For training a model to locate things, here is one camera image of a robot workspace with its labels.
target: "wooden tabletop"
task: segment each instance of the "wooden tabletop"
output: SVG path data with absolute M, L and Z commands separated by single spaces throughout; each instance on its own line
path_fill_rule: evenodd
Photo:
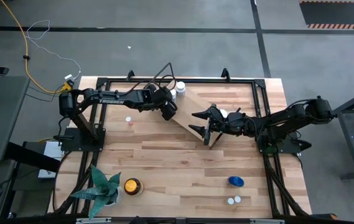
M 95 88 L 96 79 L 82 77 L 79 89 Z M 111 90 L 127 91 L 133 85 L 112 83 Z M 187 88 L 219 108 L 236 111 L 240 107 L 249 116 L 255 115 L 250 85 L 187 83 Z M 271 112 L 283 110 L 286 98 L 281 79 L 266 79 L 266 89 Z M 265 114 L 261 94 L 259 97 L 262 114 Z M 98 105 L 96 121 L 99 120 L 100 108 Z M 90 111 L 90 108 L 84 111 L 87 119 Z M 127 116 L 132 117 L 133 125 L 125 122 Z M 108 105 L 105 128 L 105 146 L 97 167 L 107 177 L 121 171 L 121 184 L 132 177 L 139 179 L 144 184 L 144 191 L 134 197 L 123 194 L 120 203 L 105 207 L 99 216 L 272 217 L 263 158 L 253 138 L 222 137 L 222 141 L 209 150 L 192 133 L 175 121 L 164 121 L 156 111 L 139 113 L 115 105 Z M 72 152 L 60 168 L 56 207 L 76 184 L 81 156 L 82 152 Z M 280 156 L 287 189 L 297 203 L 311 213 L 300 162 L 292 155 Z M 236 188 L 228 185 L 227 178 L 231 175 L 242 177 L 245 186 Z M 280 193 L 276 190 L 275 194 L 282 212 Z M 240 196 L 241 202 L 228 205 L 228 198 L 234 196 Z

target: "succulent plant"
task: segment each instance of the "succulent plant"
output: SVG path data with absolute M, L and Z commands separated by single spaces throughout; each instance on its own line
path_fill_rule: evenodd
M 94 200 L 94 205 L 90 211 L 90 219 L 92 219 L 105 205 L 116 203 L 118 198 L 117 188 L 120 185 L 120 175 L 121 172 L 110 177 L 108 180 L 102 171 L 91 165 L 91 177 L 95 187 L 79 190 L 71 194 L 71 196 Z

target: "gray floor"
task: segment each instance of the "gray floor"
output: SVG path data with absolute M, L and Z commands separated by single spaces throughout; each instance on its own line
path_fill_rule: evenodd
M 257 4 L 263 29 L 306 29 L 298 1 Z M 15 0 L 9 5 L 24 26 L 50 19 L 53 26 L 73 27 L 254 28 L 249 0 Z M 0 25 L 14 25 L 1 5 Z M 354 35 L 265 35 L 264 42 L 271 75 L 282 78 L 288 103 L 321 95 L 335 108 L 354 96 Z M 172 62 L 179 76 L 217 77 L 224 67 L 234 77 L 264 76 L 255 34 L 49 32 L 38 43 L 74 58 L 82 75 L 126 75 L 131 69 L 137 75 L 152 75 Z M 9 75 L 25 74 L 23 44 L 19 32 L 0 32 L 0 66 L 9 67 Z M 33 45 L 30 55 L 31 74 L 49 89 L 78 71 L 73 63 Z M 59 119 L 57 100 L 46 103 L 27 97 L 12 140 L 53 136 Z M 308 126 L 301 133 L 313 144 L 302 156 L 312 211 L 354 220 L 354 180 L 339 178 L 354 166 L 338 121 Z M 23 195 L 18 198 L 24 201 Z M 31 206 L 16 205 L 14 211 L 44 213 L 39 199 L 26 200 Z

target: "yellow cable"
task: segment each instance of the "yellow cable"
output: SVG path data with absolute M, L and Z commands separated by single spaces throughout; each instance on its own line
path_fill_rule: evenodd
M 5 4 L 4 0 L 1 0 L 2 4 L 5 6 L 5 8 L 8 10 L 8 12 L 10 13 L 10 15 L 14 18 L 15 22 L 17 23 L 17 25 L 19 26 L 21 32 L 22 32 L 22 35 L 23 35 L 23 39 L 25 40 L 25 46 L 26 46 L 26 56 L 29 56 L 29 46 L 27 45 L 27 39 L 26 39 L 26 36 L 25 36 L 25 32 L 23 31 L 23 28 L 21 26 L 21 24 L 19 23 L 19 21 L 16 19 L 15 15 L 12 13 L 12 11 L 10 10 L 10 8 L 7 6 L 7 4 Z M 49 91 L 49 90 L 46 90 L 45 88 L 43 88 L 42 86 L 40 86 L 40 84 L 38 84 L 34 79 L 33 77 L 30 75 L 29 73 L 29 69 L 27 67 L 27 61 L 28 59 L 25 58 L 25 71 L 26 71 L 26 74 L 27 76 L 30 78 L 30 80 L 32 80 L 32 82 L 34 82 L 34 84 L 36 84 L 40 89 L 42 89 L 44 92 L 46 93 L 61 93 L 63 92 L 63 90 L 59 90 L 59 91 Z
M 51 141 L 51 140 L 54 140 L 54 138 L 41 139 L 41 140 L 38 140 L 37 142 Z

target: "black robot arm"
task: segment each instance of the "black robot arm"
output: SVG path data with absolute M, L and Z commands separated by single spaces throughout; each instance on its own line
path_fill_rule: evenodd
M 162 117 L 170 120 L 177 106 L 172 101 L 170 90 L 166 87 L 156 89 L 149 85 L 145 89 L 129 90 L 125 93 L 116 91 L 101 91 L 87 88 L 85 90 L 70 90 L 59 95 L 59 113 L 64 118 L 70 118 L 77 126 L 84 138 L 96 140 L 98 135 L 94 124 L 88 122 L 83 111 L 94 104 L 124 105 L 128 108 L 142 111 L 161 110 Z
M 197 118 L 208 119 L 207 128 L 189 126 L 204 138 L 204 145 L 210 142 L 212 132 L 244 135 L 256 138 L 256 141 L 261 138 L 273 144 L 308 124 L 329 123 L 335 117 L 328 101 L 320 96 L 317 99 L 298 101 L 282 111 L 262 118 L 250 117 L 239 111 L 240 109 L 224 117 L 217 106 L 212 104 L 206 111 L 192 114 Z

